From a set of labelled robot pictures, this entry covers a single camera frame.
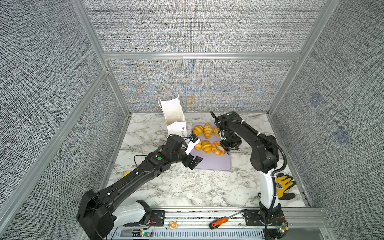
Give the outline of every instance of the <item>glove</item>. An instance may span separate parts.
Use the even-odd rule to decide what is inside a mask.
[[[293,181],[293,177],[288,174],[279,173],[276,176],[276,191],[277,197],[281,200],[290,200],[295,198],[294,193],[285,193],[288,189],[296,185],[296,181]]]

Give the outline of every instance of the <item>white marble surface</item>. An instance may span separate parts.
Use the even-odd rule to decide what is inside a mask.
[[[265,134],[273,134],[266,114],[239,113],[253,128]],[[185,113],[188,132],[192,132],[194,122],[212,122],[209,113]],[[162,113],[134,113],[129,123],[108,185],[118,181],[126,171],[133,170],[133,156],[148,154],[165,144],[167,128]],[[259,179],[250,163],[250,146],[243,141],[241,152],[232,152],[232,170],[228,172],[211,170],[190,170],[182,163],[176,163],[159,177],[144,184],[121,205],[144,200],[151,207],[213,207],[237,206],[258,207],[260,198]],[[144,157],[136,157],[139,164]],[[281,200],[282,207],[304,207],[297,186],[290,189],[296,197]]]

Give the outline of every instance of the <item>screwdriver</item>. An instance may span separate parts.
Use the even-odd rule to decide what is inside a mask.
[[[235,214],[232,214],[232,215],[230,215],[229,217],[222,217],[222,218],[220,218],[220,219],[215,219],[213,222],[211,222],[211,223],[209,224],[209,228],[210,228],[210,229],[215,229],[215,228],[220,227],[223,223],[226,223],[226,222],[229,220],[229,218],[236,216],[236,215],[239,214],[240,212],[237,212],[237,213],[235,213]]]

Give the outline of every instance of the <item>white paper bag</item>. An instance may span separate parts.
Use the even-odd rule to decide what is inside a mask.
[[[157,103],[166,118],[168,134],[187,137],[187,125],[185,123],[183,109],[180,105],[179,94],[177,94],[177,98],[168,101],[162,101],[160,97],[157,97]]]

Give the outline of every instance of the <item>croissant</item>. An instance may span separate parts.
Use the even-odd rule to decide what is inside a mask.
[[[193,134],[195,135],[200,135],[203,133],[203,126],[200,126],[200,125],[197,125],[194,129],[193,129]]]
[[[220,137],[218,132],[219,132],[218,127],[214,127],[214,134],[215,134],[216,137]]]
[[[218,149],[217,149],[217,146],[221,146],[221,145],[220,145],[220,141],[216,141],[216,142],[214,142],[214,143],[212,144],[212,152],[213,152],[214,154],[217,154],[217,155],[223,155],[223,154],[225,154],[225,151],[218,150]]]
[[[206,153],[210,153],[212,152],[212,145],[209,141],[204,141],[201,143],[201,149]]]
[[[201,140],[200,140],[200,142],[198,144],[195,145],[195,149],[200,151],[200,149],[201,149]]]
[[[214,130],[212,129],[211,125],[209,123],[206,123],[204,126],[204,136],[206,139],[210,138],[212,136],[212,133]]]

